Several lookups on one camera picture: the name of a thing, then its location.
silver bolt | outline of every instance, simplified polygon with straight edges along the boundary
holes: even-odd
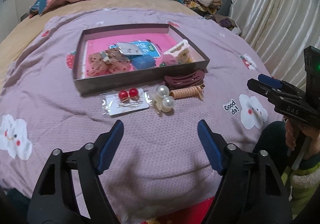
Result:
[[[261,154],[262,156],[268,156],[268,152],[267,152],[266,150],[261,150],[261,151],[260,151],[260,154]]]
[[[87,144],[84,146],[84,148],[85,148],[86,150],[91,150],[93,147],[94,147],[94,144],[93,144],[93,143],[87,143]]]
[[[58,155],[58,154],[60,154],[60,152],[61,152],[60,149],[54,149],[53,152],[52,152],[52,154],[53,154],[53,155]]]
[[[228,144],[228,145],[227,145],[227,148],[228,148],[230,151],[234,151],[234,150],[237,149],[236,145],[234,145],[234,144]]]

mesh texture blanket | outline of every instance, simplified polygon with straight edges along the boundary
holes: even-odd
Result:
[[[100,9],[53,17],[9,70],[0,96],[0,185],[31,197],[55,148],[77,150],[110,130],[115,118],[101,113],[98,95],[80,97],[66,59],[82,30],[129,23],[172,23],[211,59],[204,101],[176,102],[159,117],[150,108],[119,117],[124,137],[100,180],[125,224],[140,223],[187,208],[215,195],[221,180],[197,137],[205,119],[227,142],[250,151],[262,129],[281,115],[267,99],[248,90],[248,79],[268,74],[254,50],[211,20],[143,9]],[[156,85],[149,84],[148,91]],[[87,215],[78,176],[75,192]]]

large pearl bead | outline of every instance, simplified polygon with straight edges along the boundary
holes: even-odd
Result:
[[[170,93],[170,91],[169,91],[168,87],[165,85],[160,85],[156,90],[156,95],[160,99],[164,99],[165,97],[168,97],[169,93]]]
[[[169,96],[169,97],[165,97],[162,100],[162,111],[163,112],[169,112],[171,109],[173,109],[174,107],[174,99]]]

red fabric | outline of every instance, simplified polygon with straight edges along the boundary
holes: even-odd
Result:
[[[145,221],[141,224],[201,224],[212,201],[213,198],[191,206],[190,208],[158,217],[156,220]]]

curtain fold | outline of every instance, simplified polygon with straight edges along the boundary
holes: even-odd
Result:
[[[320,49],[320,0],[232,0],[242,37],[277,79],[305,89],[303,49]]]

